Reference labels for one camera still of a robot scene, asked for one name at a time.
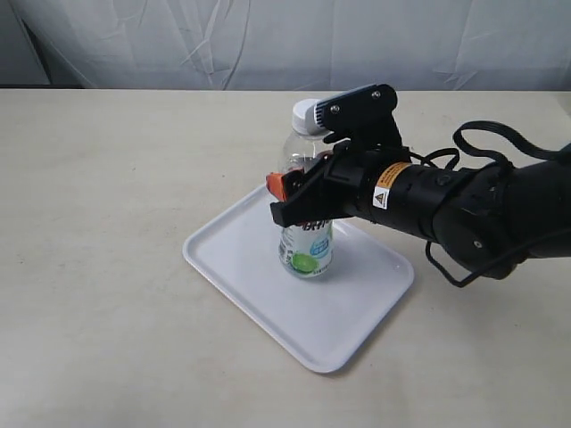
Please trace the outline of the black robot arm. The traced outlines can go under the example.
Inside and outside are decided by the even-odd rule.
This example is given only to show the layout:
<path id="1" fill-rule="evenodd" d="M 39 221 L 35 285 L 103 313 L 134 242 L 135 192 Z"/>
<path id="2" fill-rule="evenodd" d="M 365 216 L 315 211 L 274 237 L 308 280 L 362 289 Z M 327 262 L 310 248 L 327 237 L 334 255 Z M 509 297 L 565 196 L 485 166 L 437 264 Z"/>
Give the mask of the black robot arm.
<path id="1" fill-rule="evenodd" d="M 516 168 L 443 169 L 405 147 L 340 143 L 309 169 L 271 173 L 280 226 L 362 218 L 437 244 L 471 278 L 502 279 L 528 259 L 570 254 L 570 151 Z"/>

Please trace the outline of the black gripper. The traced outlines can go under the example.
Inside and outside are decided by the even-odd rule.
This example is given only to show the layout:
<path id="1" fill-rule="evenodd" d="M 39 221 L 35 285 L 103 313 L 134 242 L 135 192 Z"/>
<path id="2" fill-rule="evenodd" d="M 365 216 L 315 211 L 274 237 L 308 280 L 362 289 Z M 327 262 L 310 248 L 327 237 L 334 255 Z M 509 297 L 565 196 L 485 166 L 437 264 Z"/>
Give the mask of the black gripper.
<path id="1" fill-rule="evenodd" d="M 362 218 L 374 223 L 411 223 L 406 189 L 398 193 L 386 210 L 373 206 L 377 180 L 388 167 L 411 163 L 410 149 L 404 146 L 359 149 L 350 141 L 334 146 L 330 159 L 319 156 L 310 169 L 295 168 L 266 176 L 266 188 L 277 199 L 270 204 L 278 226 L 299 226 L 320 220 Z"/>

